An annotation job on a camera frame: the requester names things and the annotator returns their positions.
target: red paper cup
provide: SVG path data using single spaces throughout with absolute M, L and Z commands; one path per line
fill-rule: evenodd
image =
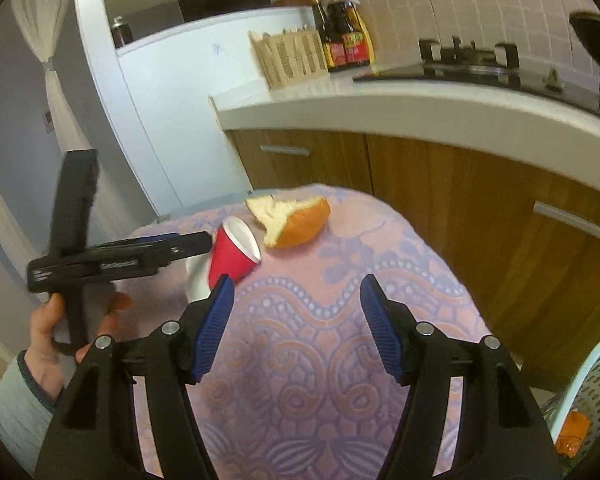
M 223 274 L 238 283 L 261 262 L 260 248 L 255 236 L 239 218 L 229 216 L 216 233 L 211 249 L 208 284 L 214 288 Z

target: sleeve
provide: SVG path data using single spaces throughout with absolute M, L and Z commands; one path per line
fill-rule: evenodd
M 24 354 L 18 354 L 0 380 L 0 440 L 33 476 L 54 407 L 33 380 Z

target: cabinet door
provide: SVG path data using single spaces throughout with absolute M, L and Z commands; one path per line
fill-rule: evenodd
M 364 135 L 297 130 L 230 135 L 254 189 L 319 182 L 372 193 Z
M 565 384 L 600 340 L 600 240 L 534 204 L 600 226 L 600 193 L 486 153 L 381 136 L 367 143 L 376 196 L 445 259 L 537 385 Z

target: red label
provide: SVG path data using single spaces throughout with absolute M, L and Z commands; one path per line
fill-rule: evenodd
M 365 37 L 362 32 L 344 34 L 342 39 L 344 40 L 347 62 L 358 63 L 369 61 L 369 52 L 366 49 Z
M 347 54 L 344 51 L 344 45 L 341 43 L 330 43 L 331 57 L 335 66 L 343 66 L 347 64 Z

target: finger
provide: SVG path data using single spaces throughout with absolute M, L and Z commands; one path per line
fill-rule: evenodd
M 58 293 L 39 306 L 30 319 L 31 347 L 39 352 L 54 352 L 52 332 L 54 326 L 64 316 L 64 299 Z
M 102 323 L 100 324 L 100 327 L 98 329 L 98 336 L 105 335 L 105 334 L 113 334 L 117 327 L 118 327 L 118 314 L 116 314 L 115 312 L 109 312 L 104 317 L 104 319 L 102 320 Z M 75 353 L 75 360 L 77 362 L 79 362 L 79 363 L 82 362 L 85 355 L 87 355 L 89 348 L 91 348 L 92 344 L 93 343 L 89 343 L 87 346 L 83 346 Z
M 134 300 L 130 295 L 124 292 L 116 292 L 113 295 L 113 299 L 109 305 L 109 311 L 111 310 L 128 310 L 134 306 Z

